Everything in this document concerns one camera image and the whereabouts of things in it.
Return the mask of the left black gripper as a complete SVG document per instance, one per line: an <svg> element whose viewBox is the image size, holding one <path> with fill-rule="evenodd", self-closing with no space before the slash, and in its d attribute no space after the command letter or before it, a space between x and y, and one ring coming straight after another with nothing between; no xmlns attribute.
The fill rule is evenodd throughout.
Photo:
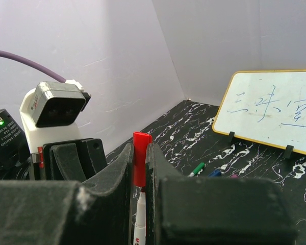
<svg viewBox="0 0 306 245"><path fill-rule="evenodd" d="M48 143L32 155L22 128L0 109L0 180L84 182L105 167L103 143L95 138Z"/></svg>

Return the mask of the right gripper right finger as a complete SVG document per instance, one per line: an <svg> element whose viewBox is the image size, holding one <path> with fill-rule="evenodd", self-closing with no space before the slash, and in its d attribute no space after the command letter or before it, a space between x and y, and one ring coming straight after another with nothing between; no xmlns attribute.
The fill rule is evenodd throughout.
<svg viewBox="0 0 306 245"><path fill-rule="evenodd" d="M294 244L281 189L262 178L187 177L146 151L147 244Z"/></svg>

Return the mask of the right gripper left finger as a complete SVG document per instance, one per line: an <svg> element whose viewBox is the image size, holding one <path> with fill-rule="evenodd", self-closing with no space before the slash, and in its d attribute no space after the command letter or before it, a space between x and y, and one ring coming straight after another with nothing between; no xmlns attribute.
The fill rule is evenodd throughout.
<svg viewBox="0 0 306 245"><path fill-rule="evenodd" d="M133 155L83 183L0 180L0 244L129 244Z"/></svg>

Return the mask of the green pen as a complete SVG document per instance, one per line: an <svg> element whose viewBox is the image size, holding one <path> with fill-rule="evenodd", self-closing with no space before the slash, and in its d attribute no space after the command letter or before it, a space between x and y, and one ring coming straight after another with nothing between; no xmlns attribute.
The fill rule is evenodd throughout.
<svg viewBox="0 0 306 245"><path fill-rule="evenodd" d="M196 176L198 173L200 173L204 169L204 167L205 167L205 164L201 162L192 172L190 172L188 177Z"/></svg>

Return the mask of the red pen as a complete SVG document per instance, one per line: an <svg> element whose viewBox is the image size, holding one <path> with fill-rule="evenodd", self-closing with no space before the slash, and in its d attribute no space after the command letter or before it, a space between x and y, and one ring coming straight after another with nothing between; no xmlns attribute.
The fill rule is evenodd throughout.
<svg viewBox="0 0 306 245"><path fill-rule="evenodd" d="M146 196L140 192L137 201L136 221L134 224L134 245L145 245L146 241Z"/></svg>

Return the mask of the blue pen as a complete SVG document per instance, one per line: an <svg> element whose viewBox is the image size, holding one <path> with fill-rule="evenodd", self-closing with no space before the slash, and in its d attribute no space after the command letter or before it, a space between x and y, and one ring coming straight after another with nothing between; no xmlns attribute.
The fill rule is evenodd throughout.
<svg viewBox="0 0 306 245"><path fill-rule="evenodd" d="M221 175L222 175L222 172L217 169L217 170L213 171L212 173L210 173L208 175L208 177L218 177L218 176L221 176Z"/></svg>

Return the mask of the red pen cap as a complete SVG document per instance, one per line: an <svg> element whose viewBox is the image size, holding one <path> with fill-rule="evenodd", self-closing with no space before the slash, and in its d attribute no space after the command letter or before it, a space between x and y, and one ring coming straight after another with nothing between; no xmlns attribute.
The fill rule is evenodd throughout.
<svg viewBox="0 0 306 245"><path fill-rule="evenodd" d="M144 187L145 180L145 163L146 150L148 145L152 143L152 136L143 132L133 133L134 146L134 180L135 186Z"/></svg>

